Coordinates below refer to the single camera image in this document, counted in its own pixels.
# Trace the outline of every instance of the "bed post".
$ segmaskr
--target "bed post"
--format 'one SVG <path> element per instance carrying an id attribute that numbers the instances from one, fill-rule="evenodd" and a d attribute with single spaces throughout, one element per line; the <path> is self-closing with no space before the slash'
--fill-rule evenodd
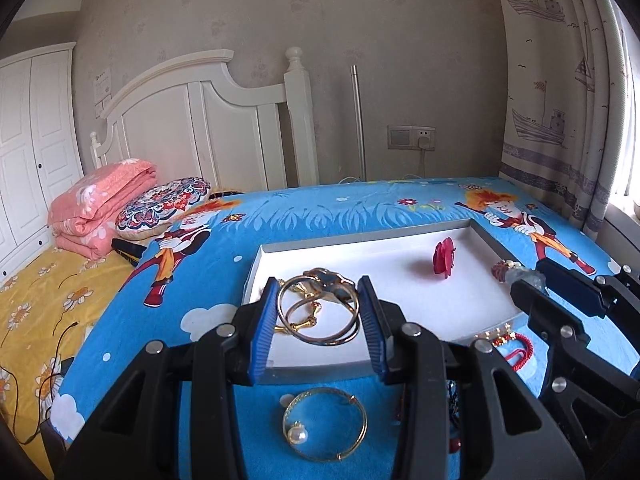
<path id="1" fill-rule="evenodd" d="M 100 148 L 101 143 L 98 142 L 98 134 L 96 132 L 91 132 L 89 137 L 91 137 L 91 158 L 94 160 L 94 167 L 97 170 L 102 167 L 102 161 L 98 156 L 98 148 Z"/>
<path id="2" fill-rule="evenodd" d="M 320 179 L 309 73 L 300 61 L 302 57 L 300 47 L 288 48 L 285 56 L 289 60 L 289 68 L 284 75 L 284 86 L 291 118 L 293 147 L 296 153 L 298 185 L 300 187 L 317 186 Z"/>

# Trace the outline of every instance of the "orange hair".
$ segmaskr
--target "orange hair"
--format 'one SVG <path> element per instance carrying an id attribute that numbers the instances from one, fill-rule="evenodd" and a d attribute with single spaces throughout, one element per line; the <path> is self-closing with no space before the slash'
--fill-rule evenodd
<path id="1" fill-rule="evenodd" d="M 223 209 L 231 209 L 232 207 L 237 206 L 241 202 L 242 202 L 241 200 L 229 200 L 228 202 L 222 202 L 222 200 L 220 200 L 219 198 L 216 198 L 213 200 L 207 200 L 206 202 L 203 202 L 202 204 L 197 205 L 196 207 L 193 207 L 191 209 L 188 209 L 184 213 L 181 213 L 181 215 L 178 216 L 177 219 L 182 219 L 185 216 L 204 213 L 207 211 L 220 211 Z"/>
<path id="2" fill-rule="evenodd" d="M 510 193 L 496 193 L 490 189 L 470 189 L 465 194 L 466 205 L 475 210 L 484 210 L 493 202 L 515 202 L 518 197 Z"/>

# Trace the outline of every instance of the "metal pole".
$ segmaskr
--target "metal pole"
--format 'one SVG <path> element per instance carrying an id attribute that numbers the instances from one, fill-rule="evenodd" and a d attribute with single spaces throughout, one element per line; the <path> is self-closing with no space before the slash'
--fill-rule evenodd
<path id="1" fill-rule="evenodd" d="M 356 136 L 358 137 L 358 157 L 360 159 L 360 179 L 367 179 L 367 164 L 364 156 L 364 133 L 362 131 L 362 105 L 360 104 L 360 83 L 358 67 L 351 65 L 351 84 L 353 85 L 353 105 L 356 110 Z"/>

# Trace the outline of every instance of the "white tray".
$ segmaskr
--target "white tray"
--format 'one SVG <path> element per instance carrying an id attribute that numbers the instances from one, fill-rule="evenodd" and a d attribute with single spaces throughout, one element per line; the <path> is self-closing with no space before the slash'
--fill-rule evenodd
<path id="1" fill-rule="evenodd" d="M 436 244 L 451 237 L 456 247 L 452 275 L 433 273 Z M 506 285 L 491 274 L 500 259 L 515 258 L 477 222 L 442 222 L 372 233 L 263 245 L 247 279 L 243 303 L 260 298 L 268 277 L 287 280 L 304 270 L 325 267 L 357 282 L 368 275 L 381 300 L 397 303 L 407 320 L 418 322 L 442 340 L 466 344 L 485 332 L 526 316 L 514 306 Z M 300 296 L 285 295 L 284 310 Z M 306 309 L 299 310 L 300 320 Z M 351 314 L 340 304 L 322 302 L 318 325 L 309 336 L 338 332 Z M 292 383 L 341 380 L 372 373 L 362 332 L 335 347 L 313 346 L 290 335 L 273 335 L 263 382 Z"/>

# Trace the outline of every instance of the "wall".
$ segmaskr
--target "wall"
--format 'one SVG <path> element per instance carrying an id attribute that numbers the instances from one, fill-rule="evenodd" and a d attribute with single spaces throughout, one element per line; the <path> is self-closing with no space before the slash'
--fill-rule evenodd
<path id="1" fill-rule="evenodd" d="M 38 48 L 76 39 L 76 12 L 54 12 L 14 20 L 0 39 L 0 59 Z"/>
<path id="2" fill-rule="evenodd" d="M 82 0 L 73 70 L 85 170 L 96 120 L 92 77 L 112 88 L 171 57 L 236 51 L 238 84 L 283 81 L 284 51 L 300 46 L 310 72 L 320 177 L 358 173 L 350 64 L 363 100 L 368 177 L 418 171 L 419 152 L 388 150 L 388 124 L 436 126 L 427 176 L 496 175 L 506 112 L 500 0 Z"/>

